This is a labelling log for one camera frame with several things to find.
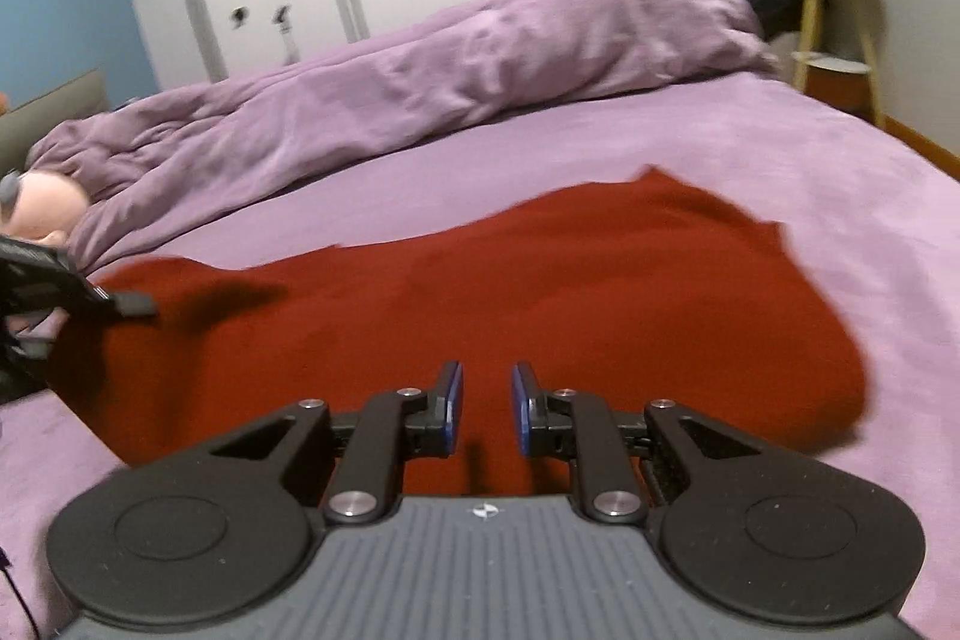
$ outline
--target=purple bedsheet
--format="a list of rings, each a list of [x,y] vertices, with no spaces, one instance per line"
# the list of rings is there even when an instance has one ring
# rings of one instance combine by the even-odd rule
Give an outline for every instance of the purple bedsheet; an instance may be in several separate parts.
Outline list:
[[[85,271],[304,177],[542,102],[658,88],[773,63],[745,0],[486,0],[267,76],[163,92],[61,124],[31,167],[93,206]]]
[[[252,205],[159,252],[243,268],[440,231],[650,164],[787,225],[795,257],[870,368],[869,413],[824,458],[918,512],[928,558],[904,617],[931,640],[960,636],[960,186],[784,84],[741,73],[460,131]],[[51,627],[66,608],[47,596],[42,530],[116,461],[53,395],[0,415],[0,542]],[[2,591],[0,636],[28,636]]]

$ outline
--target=red cloth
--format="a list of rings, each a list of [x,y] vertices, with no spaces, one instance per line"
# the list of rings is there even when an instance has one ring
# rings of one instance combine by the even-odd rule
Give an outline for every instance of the red cloth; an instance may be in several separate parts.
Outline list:
[[[802,450],[864,407],[858,352],[784,253],[778,226],[652,170],[546,194],[440,234],[328,247],[248,271],[184,260],[104,286],[155,322],[71,321],[51,385],[131,464],[306,397],[359,410],[464,362],[460,450],[407,468],[410,493],[527,493],[563,470],[520,456],[510,370],[640,410],[676,399]]]

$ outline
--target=purple duvet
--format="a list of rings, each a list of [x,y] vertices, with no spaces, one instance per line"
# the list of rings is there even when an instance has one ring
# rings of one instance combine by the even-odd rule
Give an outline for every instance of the purple duvet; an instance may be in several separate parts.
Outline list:
[[[31,164],[92,197],[71,242],[93,269],[504,111],[771,66],[744,0],[487,0],[330,58],[67,122]]]

